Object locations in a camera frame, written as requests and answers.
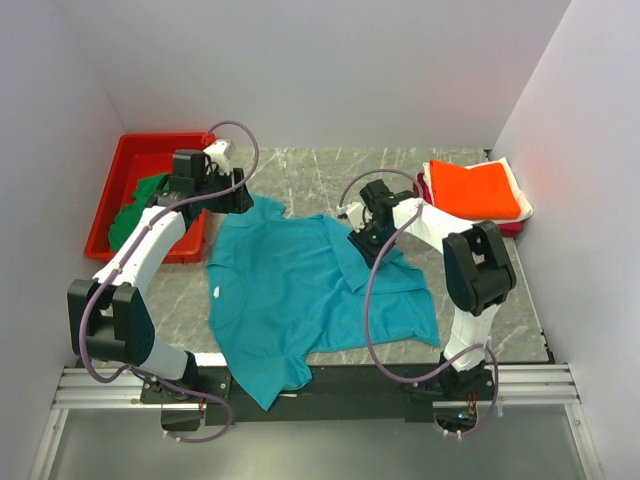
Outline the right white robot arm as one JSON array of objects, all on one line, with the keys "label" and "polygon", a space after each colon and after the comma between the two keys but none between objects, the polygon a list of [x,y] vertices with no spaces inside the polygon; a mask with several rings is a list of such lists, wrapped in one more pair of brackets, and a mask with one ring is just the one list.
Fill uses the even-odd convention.
[{"label": "right white robot arm", "polygon": [[374,363],[388,378],[420,385],[433,379],[452,399],[460,399],[486,378],[494,360],[488,341],[493,320],[517,279],[499,227],[491,221],[471,222],[429,204],[419,188],[392,192],[381,180],[360,191],[360,201],[338,206],[352,226],[348,238],[373,273],[403,233],[437,250],[443,259],[446,288],[454,304],[454,320],[439,365],[430,373],[402,377],[380,360]]}]

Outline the green t shirt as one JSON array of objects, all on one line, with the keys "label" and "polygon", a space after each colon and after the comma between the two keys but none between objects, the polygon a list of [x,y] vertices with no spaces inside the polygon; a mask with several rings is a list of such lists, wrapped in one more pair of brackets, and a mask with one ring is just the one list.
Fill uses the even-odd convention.
[{"label": "green t shirt", "polygon": [[165,177],[159,174],[138,180],[132,201],[121,208],[109,227],[107,239],[112,252],[117,253],[133,233],[149,198],[158,189],[167,189]]}]

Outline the red plastic bin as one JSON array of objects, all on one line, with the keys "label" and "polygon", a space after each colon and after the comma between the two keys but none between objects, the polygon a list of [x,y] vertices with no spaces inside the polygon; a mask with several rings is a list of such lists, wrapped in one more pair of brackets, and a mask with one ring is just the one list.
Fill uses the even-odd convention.
[{"label": "red plastic bin", "polygon": [[133,201],[140,179],[168,173],[178,149],[201,149],[203,132],[132,133],[117,145],[105,187],[85,247],[85,256],[102,263],[114,257],[108,230],[122,207]]}]

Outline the orange t shirt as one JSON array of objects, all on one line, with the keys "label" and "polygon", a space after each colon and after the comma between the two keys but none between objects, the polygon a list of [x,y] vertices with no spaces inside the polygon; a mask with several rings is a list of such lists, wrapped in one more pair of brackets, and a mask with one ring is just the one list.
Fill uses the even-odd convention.
[{"label": "orange t shirt", "polygon": [[521,214],[502,164],[475,168],[429,162],[436,208],[466,220],[515,220]]}]

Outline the aluminium frame rail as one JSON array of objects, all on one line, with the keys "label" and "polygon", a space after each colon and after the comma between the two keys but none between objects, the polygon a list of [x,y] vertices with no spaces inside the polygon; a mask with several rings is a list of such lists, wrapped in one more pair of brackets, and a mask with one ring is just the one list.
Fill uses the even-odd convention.
[{"label": "aluminium frame rail", "polygon": [[[226,371],[221,353],[196,353],[196,361],[205,370]],[[377,380],[385,376],[374,364],[312,364],[313,379],[329,373],[372,373]],[[513,405],[576,405],[578,390],[567,364],[499,364],[498,404]],[[162,405],[142,404],[143,381],[130,371],[123,371],[110,383],[100,383],[84,368],[62,371],[52,408],[61,409],[127,409],[161,408]]]}]

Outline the teal t shirt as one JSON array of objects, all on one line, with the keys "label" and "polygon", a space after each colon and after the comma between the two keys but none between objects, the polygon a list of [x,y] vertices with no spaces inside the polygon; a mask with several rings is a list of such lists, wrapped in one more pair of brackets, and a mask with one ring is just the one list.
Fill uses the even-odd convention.
[{"label": "teal t shirt", "polygon": [[287,218],[256,196],[222,222],[206,267],[209,326],[240,386],[267,410],[310,382],[310,353],[440,335],[422,271],[393,249],[375,275],[327,215]]}]

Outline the black base beam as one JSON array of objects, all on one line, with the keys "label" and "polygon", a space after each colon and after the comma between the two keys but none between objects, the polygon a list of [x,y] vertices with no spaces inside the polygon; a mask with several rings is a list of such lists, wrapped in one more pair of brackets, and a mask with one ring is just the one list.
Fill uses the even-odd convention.
[{"label": "black base beam", "polygon": [[231,407],[234,422],[294,422],[402,419],[438,423],[468,431],[478,419],[478,404],[496,399],[491,369],[484,364],[469,373],[448,369],[417,384],[397,384],[373,365],[319,366],[297,391],[279,394],[265,410],[225,367],[200,367],[195,389]]}]

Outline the white folded t shirt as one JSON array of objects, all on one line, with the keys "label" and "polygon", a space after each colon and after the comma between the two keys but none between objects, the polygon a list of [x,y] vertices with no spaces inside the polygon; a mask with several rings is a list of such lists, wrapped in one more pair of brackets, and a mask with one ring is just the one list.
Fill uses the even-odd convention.
[{"label": "white folded t shirt", "polygon": [[[419,176],[419,178],[424,182],[424,185],[425,185],[425,199],[431,205],[434,206],[433,200],[432,200],[431,179],[430,179],[430,173],[429,173],[429,162],[430,161],[428,161],[428,162],[423,164],[423,173]],[[489,220],[489,221],[493,221],[496,224],[498,224],[500,226],[500,228],[503,230],[503,234],[504,235],[514,236],[517,232],[519,232],[521,230],[522,223],[525,220],[528,220],[533,215],[533,207],[531,206],[530,202],[526,198],[526,195],[524,194],[524,192],[519,188],[518,183],[516,181],[516,178],[515,178],[512,170],[511,170],[506,158],[503,157],[498,161],[490,161],[490,162],[487,162],[487,163],[468,166],[468,167],[465,167],[465,168],[475,168],[475,167],[478,167],[480,165],[486,165],[486,164],[492,164],[492,163],[499,163],[499,164],[502,164],[504,166],[505,171],[507,173],[507,177],[508,177],[510,186],[511,186],[512,191],[513,191],[513,194],[515,195],[516,200],[517,200],[519,206],[521,207],[521,214],[515,220]]]}]

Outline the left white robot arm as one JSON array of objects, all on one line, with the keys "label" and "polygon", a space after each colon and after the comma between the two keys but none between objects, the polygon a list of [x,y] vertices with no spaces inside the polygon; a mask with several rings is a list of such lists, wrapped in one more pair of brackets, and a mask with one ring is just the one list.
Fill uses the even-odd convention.
[{"label": "left white robot arm", "polygon": [[176,401],[189,401],[199,392],[194,354],[157,336],[145,294],[169,250],[202,212],[241,214],[252,207],[243,170],[230,165],[233,151],[230,140],[176,151],[171,172],[147,197],[137,225],[112,260],[91,279],[70,285],[72,348],[96,380],[107,379],[97,374],[93,361],[111,361],[164,382]]}]

